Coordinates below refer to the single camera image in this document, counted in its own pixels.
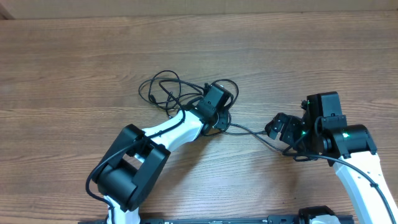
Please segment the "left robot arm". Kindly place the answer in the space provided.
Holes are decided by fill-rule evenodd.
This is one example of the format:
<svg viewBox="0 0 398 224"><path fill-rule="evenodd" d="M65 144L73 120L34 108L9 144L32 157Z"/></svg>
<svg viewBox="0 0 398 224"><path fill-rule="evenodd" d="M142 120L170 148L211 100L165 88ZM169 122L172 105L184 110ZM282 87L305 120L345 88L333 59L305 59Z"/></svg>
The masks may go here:
<svg viewBox="0 0 398 224"><path fill-rule="evenodd" d="M140 223L139 207L170 153L211 129L226 129L235 100L235 95L213 82L168 121L146 129L125 126L87 179L98 186L101 195L96 199L108 206L105 222Z"/></svg>

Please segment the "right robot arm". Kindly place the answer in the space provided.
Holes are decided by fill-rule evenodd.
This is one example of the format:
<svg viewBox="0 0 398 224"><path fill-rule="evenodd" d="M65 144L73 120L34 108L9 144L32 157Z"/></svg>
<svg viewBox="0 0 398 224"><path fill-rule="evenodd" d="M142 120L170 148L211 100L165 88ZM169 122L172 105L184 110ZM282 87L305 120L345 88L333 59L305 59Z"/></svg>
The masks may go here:
<svg viewBox="0 0 398 224"><path fill-rule="evenodd" d="M302 118L279 113L264 128L270 138L288 145L282 154L299 162L327 160L360 223L397 223L397 205L367 127L347 123L335 91L308 95L301 107Z"/></svg>

